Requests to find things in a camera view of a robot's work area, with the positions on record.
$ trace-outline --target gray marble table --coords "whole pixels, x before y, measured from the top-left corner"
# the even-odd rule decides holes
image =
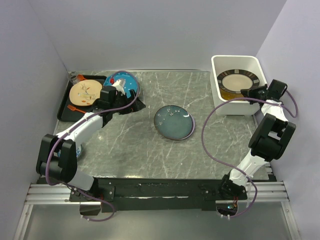
[[[109,76],[113,72],[82,74]],[[133,71],[141,85],[140,99],[146,108],[113,119],[82,144],[78,167],[94,177],[221,179],[230,168],[209,158],[201,143],[201,129],[214,108],[209,72]],[[164,138],[154,127],[156,111],[165,105],[185,108],[195,119],[193,135],[182,141]],[[71,126],[59,122],[56,132]],[[252,116],[212,115],[204,132],[209,152],[238,165],[248,152],[255,131]],[[255,175],[267,180],[265,167]]]

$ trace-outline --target orange utensil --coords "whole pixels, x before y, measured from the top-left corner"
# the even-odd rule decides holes
[[[80,109],[78,109],[75,106],[72,106],[70,104],[67,106],[67,108],[70,109],[71,111],[78,111],[78,112],[83,113],[83,114],[87,113],[86,111],[82,111],[82,110],[80,110]]]
[[[81,81],[83,81],[83,80],[87,80],[83,75],[81,75],[81,74],[78,74],[77,76],[76,76],[76,78],[81,82]]]

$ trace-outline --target white plastic bin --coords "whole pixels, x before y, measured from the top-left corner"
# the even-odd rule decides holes
[[[214,55],[211,58],[211,62],[213,72],[210,75],[210,83],[215,107],[227,101],[221,97],[217,80],[217,76],[227,70],[246,70],[259,78],[259,86],[263,86],[267,83],[259,60],[254,56]],[[218,115],[253,115],[258,110],[258,103],[250,105],[248,101],[232,101],[219,107],[216,110],[216,113]]]

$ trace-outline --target blue glass plate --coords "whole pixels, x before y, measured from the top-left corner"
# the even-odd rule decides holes
[[[112,75],[110,75],[106,78],[103,86],[111,86],[112,85],[112,83],[110,83],[111,76]],[[126,72],[118,72],[116,75],[114,75],[113,79],[114,79],[114,82],[116,82],[119,79],[125,80],[124,92],[126,93],[128,98],[131,97],[130,89],[133,89],[135,92],[138,91],[138,85],[137,85],[135,79]]]
[[[154,126],[164,137],[178,141],[190,137],[196,123],[192,115],[182,107],[167,105],[154,115]]]

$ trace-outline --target white enclosure wall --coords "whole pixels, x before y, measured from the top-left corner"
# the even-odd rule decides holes
[[[66,69],[27,0],[0,1],[0,239],[16,231]]]
[[[66,68],[200,69],[255,56],[286,0],[30,0]]]
[[[271,163],[304,240],[320,239],[319,41],[320,2],[288,0],[257,54],[269,82],[287,83],[300,107],[297,119],[288,115],[296,131],[286,152]],[[288,96],[284,103],[294,109]]]

